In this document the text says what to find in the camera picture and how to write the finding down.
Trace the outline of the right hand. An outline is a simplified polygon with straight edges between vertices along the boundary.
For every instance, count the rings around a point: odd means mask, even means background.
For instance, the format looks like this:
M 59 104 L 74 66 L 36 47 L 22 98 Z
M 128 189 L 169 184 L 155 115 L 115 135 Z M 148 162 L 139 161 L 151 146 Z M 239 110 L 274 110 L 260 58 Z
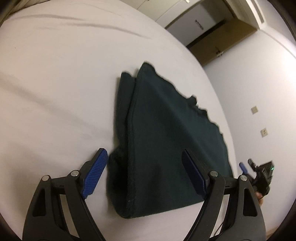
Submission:
M 263 201 L 264 201 L 263 200 L 263 195 L 258 191 L 255 192 L 255 195 L 256 195 L 256 198 L 258 200 L 259 206 L 262 206 Z

